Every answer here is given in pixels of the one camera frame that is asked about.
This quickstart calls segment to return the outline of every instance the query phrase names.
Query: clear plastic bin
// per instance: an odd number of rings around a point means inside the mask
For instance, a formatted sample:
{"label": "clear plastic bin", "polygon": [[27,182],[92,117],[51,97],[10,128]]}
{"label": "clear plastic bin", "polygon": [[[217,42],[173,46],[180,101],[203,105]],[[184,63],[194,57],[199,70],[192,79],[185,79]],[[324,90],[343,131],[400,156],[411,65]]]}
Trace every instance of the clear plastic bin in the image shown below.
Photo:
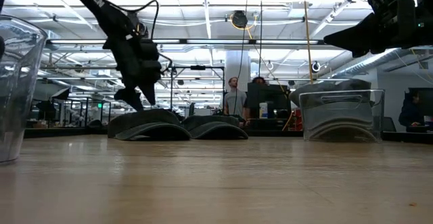
{"label": "clear plastic bin", "polygon": [[12,16],[0,15],[0,162],[20,154],[47,34]]}
{"label": "clear plastic bin", "polygon": [[381,141],[385,91],[329,91],[299,95],[305,140]]}

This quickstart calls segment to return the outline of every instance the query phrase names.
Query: clear plastic cup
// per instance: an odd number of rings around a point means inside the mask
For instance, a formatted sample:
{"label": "clear plastic cup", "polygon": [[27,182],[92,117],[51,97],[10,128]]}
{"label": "clear plastic cup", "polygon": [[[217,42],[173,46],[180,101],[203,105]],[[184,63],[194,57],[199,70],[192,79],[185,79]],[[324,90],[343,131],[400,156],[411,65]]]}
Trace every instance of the clear plastic cup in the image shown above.
{"label": "clear plastic cup", "polygon": [[0,36],[5,44],[0,44],[0,163],[3,163],[20,155],[47,33],[19,18],[0,15]]}

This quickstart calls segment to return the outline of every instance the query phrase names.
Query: gray shirt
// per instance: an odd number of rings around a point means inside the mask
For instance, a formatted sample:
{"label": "gray shirt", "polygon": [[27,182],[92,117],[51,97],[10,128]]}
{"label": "gray shirt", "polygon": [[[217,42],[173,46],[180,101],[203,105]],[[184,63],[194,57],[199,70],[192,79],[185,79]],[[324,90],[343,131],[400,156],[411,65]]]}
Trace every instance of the gray shirt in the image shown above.
{"label": "gray shirt", "polygon": [[246,93],[240,90],[230,91],[224,97],[225,105],[229,107],[229,115],[243,116]]}

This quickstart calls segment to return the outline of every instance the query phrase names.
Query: person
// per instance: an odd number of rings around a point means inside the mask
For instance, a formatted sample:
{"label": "person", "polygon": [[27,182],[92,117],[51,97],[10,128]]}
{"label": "person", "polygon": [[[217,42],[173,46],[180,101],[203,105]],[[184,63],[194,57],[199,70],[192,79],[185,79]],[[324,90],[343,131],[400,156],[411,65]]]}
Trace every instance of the person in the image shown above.
{"label": "person", "polygon": [[[263,77],[258,76],[256,78],[254,78],[251,83],[256,83],[256,84],[259,84],[259,85],[266,85],[266,80]],[[245,125],[248,126],[250,124],[250,120],[249,119],[251,119],[251,118],[258,118],[258,116],[259,116],[258,114],[259,114],[258,108],[249,108],[249,106],[247,104],[247,101],[245,101],[245,104],[244,104],[244,116],[243,116],[244,119],[246,120]]]}
{"label": "person", "polygon": [[224,97],[224,114],[242,117],[246,93],[237,88],[237,77],[229,79],[230,91]]}
{"label": "person", "polygon": [[406,127],[407,131],[410,131],[410,127],[424,126],[424,117],[419,111],[418,103],[418,91],[410,91],[409,93],[406,93],[398,121],[402,126]]}

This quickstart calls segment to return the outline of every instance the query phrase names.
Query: wooden table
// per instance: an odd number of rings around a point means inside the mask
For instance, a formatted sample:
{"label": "wooden table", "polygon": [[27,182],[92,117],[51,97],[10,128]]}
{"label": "wooden table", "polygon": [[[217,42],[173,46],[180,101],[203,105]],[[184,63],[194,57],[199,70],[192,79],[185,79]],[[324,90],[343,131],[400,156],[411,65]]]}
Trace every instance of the wooden table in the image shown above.
{"label": "wooden table", "polygon": [[26,139],[0,223],[433,223],[433,147]]}

